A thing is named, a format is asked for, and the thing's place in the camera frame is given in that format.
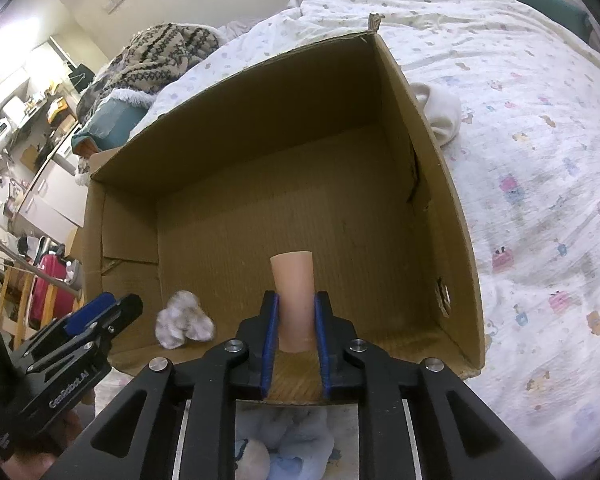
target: bed sheet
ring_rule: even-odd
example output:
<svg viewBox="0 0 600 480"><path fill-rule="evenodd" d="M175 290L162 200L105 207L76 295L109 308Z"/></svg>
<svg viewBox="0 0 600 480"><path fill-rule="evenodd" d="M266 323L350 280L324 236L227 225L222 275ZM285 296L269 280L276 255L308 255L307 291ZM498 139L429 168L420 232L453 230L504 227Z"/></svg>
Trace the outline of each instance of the bed sheet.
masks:
<svg viewBox="0 0 600 480"><path fill-rule="evenodd" d="M167 86L132 134L370 12L408 80L462 100L443 153L484 309L486 366L468 384L564 476L600 453L600 55L574 34L513 0L291 0Z"/></svg>

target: silver bolt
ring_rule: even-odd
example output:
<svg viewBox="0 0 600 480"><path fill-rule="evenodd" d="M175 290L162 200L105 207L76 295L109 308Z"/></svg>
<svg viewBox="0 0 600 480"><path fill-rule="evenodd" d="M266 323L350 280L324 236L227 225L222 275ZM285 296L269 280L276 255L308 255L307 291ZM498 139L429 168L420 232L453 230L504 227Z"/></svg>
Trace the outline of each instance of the silver bolt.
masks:
<svg viewBox="0 0 600 480"><path fill-rule="evenodd" d="M424 365L430 372L440 372L445 367L445 364L435 357L427 357L424 359Z"/></svg>
<svg viewBox="0 0 600 480"><path fill-rule="evenodd" d="M149 361L149 369L154 372L161 372L167 367L168 364L169 361L167 360L167 358L154 357Z"/></svg>
<svg viewBox="0 0 600 480"><path fill-rule="evenodd" d="M349 348L354 352L366 351L367 345L364 339L354 339L349 343Z"/></svg>
<svg viewBox="0 0 600 480"><path fill-rule="evenodd" d="M227 341L224 344L224 349L227 352L231 352L231 353L239 352L243 348L244 348L244 343L242 341L240 341L239 339L229 339L229 341Z"/></svg>

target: patterned bed sheet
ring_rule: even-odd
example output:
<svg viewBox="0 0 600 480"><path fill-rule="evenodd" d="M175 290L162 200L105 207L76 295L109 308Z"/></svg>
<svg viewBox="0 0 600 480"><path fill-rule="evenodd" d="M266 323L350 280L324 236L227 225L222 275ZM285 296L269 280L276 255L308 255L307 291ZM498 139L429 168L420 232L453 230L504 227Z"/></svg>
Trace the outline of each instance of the patterned bed sheet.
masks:
<svg viewBox="0 0 600 480"><path fill-rule="evenodd" d="M370 12L408 80L462 100L443 153L484 307L486 366L468 384L564 476L600 453L600 55L574 34L513 0L291 0L167 86L132 135Z"/></svg>

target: cylindrical object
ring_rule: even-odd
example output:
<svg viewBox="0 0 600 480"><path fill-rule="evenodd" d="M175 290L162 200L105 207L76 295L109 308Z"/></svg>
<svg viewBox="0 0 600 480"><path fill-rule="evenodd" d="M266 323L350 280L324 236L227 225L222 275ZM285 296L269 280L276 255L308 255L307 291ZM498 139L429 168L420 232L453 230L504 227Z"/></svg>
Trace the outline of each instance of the cylindrical object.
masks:
<svg viewBox="0 0 600 480"><path fill-rule="evenodd" d="M315 349L314 258L309 251L277 254L271 270L280 297L278 347L283 352Z"/></svg>

